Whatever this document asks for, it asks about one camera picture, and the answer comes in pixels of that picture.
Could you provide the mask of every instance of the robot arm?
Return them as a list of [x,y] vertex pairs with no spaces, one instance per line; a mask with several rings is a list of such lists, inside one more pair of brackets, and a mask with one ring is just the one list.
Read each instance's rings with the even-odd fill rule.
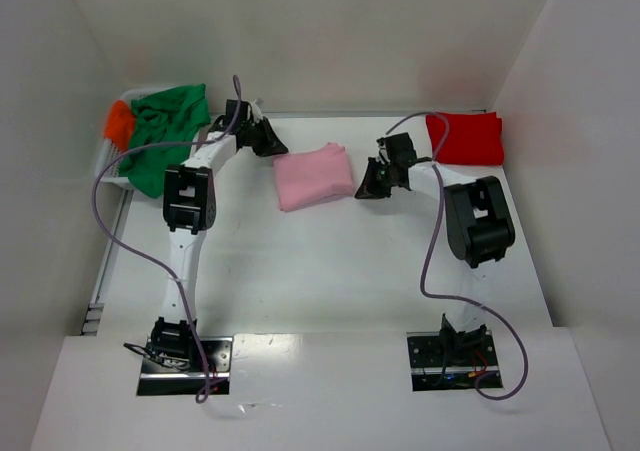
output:
[[[429,158],[418,159],[407,133],[378,140],[379,153],[369,158],[356,199],[391,197],[391,188],[403,187],[436,199],[440,184]],[[498,178],[480,179],[438,165],[444,181],[445,217],[449,248],[465,261],[461,295],[483,302],[490,292],[496,262],[504,258],[515,241],[515,230]],[[470,331],[483,321],[483,311],[453,302],[449,321],[459,331]]]
[[[207,136],[207,141],[215,141],[213,144],[203,146],[181,165],[169,166],[165,171],[163,216],[170,231],[169,266],[183,284],[194,321],[200,250],[216,218],[214,177],[242,147],[250,146],[260,157],[289,152],[257,106],[244,101],[240,103],[242,119],[235,129],[223,133],[221,129],[229,126],[237,105],[237,101],[227,101],[226,114],[213,126],[218,130]],[[193,344],[180,293],[168,277],[150,346],[155,353],[195,362]]]

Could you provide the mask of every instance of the fabric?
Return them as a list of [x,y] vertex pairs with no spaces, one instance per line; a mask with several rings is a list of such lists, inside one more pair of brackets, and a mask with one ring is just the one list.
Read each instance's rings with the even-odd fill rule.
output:
[[[181,86],[131,102],[136,129],[129,149],[149,143],[191,141],[198,130],[211,122],[204,84]],[[190,148],[173,146],[148,149],[127,156],[120,163],[120,175],[151,198],[162,196],[164,172],[170,164],[189,157]]]
[[107,125],[104,128],[104,137],[111,142],[120,151],[124,152],[129,149],[129,140],[133,135],[136,127],[136,117],[133,115],[127,103],[118,100],[111,106]]
[[[500,166],[504,162],[502,119],[496,113],[447,114],[449,137],[437,160],[443,164]],[[436,116],[427,116],[427,130],[435,149],[444,136],[445,124]]]
[[329,196],[353,195],[351,164],[343,146],[329,143],[310,153],[273,158],[282,211],[293,211]]

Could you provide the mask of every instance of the folded pink towel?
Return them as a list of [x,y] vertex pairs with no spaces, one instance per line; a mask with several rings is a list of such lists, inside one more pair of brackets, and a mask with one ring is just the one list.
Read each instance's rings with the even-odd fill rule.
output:
[[310,153],[273,158],[282,211],[293,211],[322,198],[353,195],[349,157],[343,146],[329,143]]

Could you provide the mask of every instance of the white backdrop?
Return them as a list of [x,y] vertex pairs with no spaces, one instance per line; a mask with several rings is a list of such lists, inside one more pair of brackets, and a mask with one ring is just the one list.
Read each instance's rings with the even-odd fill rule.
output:
[[496,103],[556,322],[616,451],[638,449],[640,0],[549,0]]
[[131,86],[238,73],[270,111],[489,106],[545,0],[76,0]]
[[[73,0],[0,0],[0,34],[0,448],[23,451],[100,267],[89,192],[122,88]],[[108,222],[118,198],[101,194]]]

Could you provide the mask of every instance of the black bracket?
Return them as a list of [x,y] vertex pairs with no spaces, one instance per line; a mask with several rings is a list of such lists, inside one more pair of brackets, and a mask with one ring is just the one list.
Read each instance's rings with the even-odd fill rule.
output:
[[[193,192],[187,192],[188,188],[193,188]],[[213,226],[216,219],[213,171],[205,167],[167,166],[162,214],[171,231],[185,228],[198,234]]]
[[380,138],[377,141],[379,157],[369,158],[356,199],[383,199],[391,197],[391,188],[409,188],[409,168],[425,159],[418,159],[408,133]]
[[[454,256],[477,268],[504,258],[516,239],[500,180],[488,176],[444,189],[447,238]],[[476,217],[474,209],[484,213]]]
[[186,321],[175,324],[165,322],[164,318],[158,318],[151,331],[150,341],[150,347],[156,354],[195,362],[195,342]]
[[[225,114],[216,119],[211,128],[212,131],[222,131],[229,126],[237,103],[238,101],[234,99],[227,100]],[[251,147],[258,157],[264,158],[289,152],[289,149],[276,136],[267,118],[263,117],[260,121],[254,122],[251,106],[246,101],[240,102],[239,119],[230,132],[236,135],[238,149],[245,146]]]

